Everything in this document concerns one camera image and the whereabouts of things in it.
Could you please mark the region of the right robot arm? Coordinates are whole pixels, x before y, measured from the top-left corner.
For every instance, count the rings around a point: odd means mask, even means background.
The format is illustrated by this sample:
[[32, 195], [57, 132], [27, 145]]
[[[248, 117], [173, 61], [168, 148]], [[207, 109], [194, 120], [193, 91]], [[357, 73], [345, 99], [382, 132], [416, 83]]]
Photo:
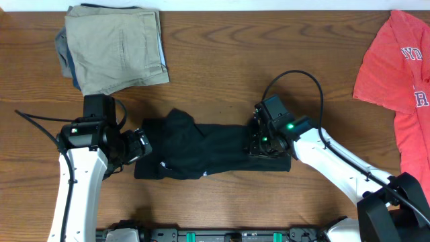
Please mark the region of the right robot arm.
[[303, 117], [249, 122], [260, 154], [297, 159], [317, 170], [357, 208], [357, 219], [340, 218], [319, 241], [428, 241], [429, 204], [418, 180], [394, 176], [366, 163]]

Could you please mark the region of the black polo shirt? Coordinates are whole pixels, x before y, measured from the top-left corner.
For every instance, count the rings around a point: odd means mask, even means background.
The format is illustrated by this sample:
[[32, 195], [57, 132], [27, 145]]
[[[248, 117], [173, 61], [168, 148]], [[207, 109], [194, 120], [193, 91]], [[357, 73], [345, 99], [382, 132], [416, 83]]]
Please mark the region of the black polo shirt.
[[286, 171], [291, 158], [261, 151], [258, 122], [247, 125], [198, 124], [173, 109], [164, 118], [147, 118], [142, 129], [152, 152], [136, 162], [136, 179], [200, 179], [227, 171]]

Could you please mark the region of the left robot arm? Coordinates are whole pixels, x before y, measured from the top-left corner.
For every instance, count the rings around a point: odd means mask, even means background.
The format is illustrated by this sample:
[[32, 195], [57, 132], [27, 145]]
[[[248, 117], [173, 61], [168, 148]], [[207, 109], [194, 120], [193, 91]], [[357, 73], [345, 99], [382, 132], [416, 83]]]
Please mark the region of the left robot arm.
[[60, 182], [49, 241], [95, 241], [101, 183], [152, 151], [144, 130], [78, 118], [58, 134]]

